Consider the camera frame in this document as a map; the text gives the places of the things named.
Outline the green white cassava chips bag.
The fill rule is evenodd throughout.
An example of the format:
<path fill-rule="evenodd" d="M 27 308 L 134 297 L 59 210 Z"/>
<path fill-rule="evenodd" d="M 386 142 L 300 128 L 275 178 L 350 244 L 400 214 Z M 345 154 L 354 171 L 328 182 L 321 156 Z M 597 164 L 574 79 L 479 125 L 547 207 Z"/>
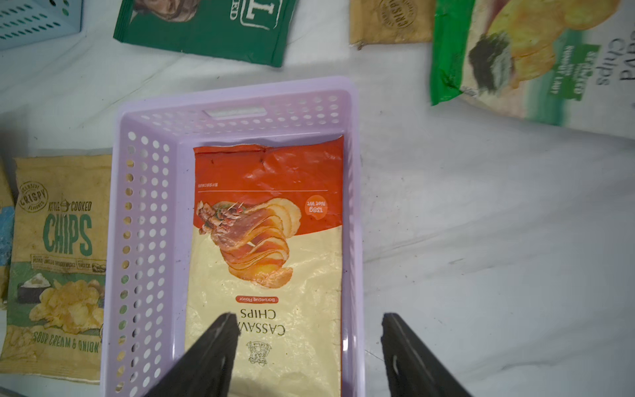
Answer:
<path fill-rule="evenodd" d="M 433 104 L 456 98 L 504 116 L 634 136 L 634 4 L 440 1 Z"/>

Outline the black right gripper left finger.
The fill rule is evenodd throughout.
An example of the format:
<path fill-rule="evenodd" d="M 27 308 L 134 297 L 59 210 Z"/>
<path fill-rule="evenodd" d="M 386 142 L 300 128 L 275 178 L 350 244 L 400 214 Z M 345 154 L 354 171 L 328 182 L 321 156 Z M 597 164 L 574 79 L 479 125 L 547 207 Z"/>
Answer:
<path fill-rule="evenodd" d="M 227 397 L 239 336 L 236 315 L 222 314 L 146 397 Z"/>

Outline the sour cream onion chips bag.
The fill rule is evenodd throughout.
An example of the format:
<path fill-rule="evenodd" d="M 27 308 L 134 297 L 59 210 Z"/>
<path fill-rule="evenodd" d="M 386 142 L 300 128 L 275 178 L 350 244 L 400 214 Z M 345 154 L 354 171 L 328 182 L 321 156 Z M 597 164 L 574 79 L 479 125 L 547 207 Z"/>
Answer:
<path fill-rule="evenodd" d="M 19 158 L 1 370 L 100 378 L 110 155 Z"/>

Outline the cream red cassava chips bag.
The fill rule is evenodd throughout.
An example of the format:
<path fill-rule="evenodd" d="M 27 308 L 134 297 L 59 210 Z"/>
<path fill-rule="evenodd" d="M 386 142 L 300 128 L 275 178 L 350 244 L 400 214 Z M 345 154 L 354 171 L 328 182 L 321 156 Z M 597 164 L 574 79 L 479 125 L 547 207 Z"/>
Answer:
<path fill-rule="evenodd" d="M 185 347 L 235 314 L 232 396 L 342 393 L 343 151 L 194 150 Z"/>

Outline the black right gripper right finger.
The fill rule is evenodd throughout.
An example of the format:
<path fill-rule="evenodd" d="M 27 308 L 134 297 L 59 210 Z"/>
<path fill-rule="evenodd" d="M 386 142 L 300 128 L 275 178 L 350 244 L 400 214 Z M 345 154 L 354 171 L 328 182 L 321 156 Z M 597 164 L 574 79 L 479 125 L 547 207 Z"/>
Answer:
<path fill-rule="evenodd" d="M 471 396 L 401 316 L 385 314 L 382 328 L 381 344 L 390 395 Z"/>

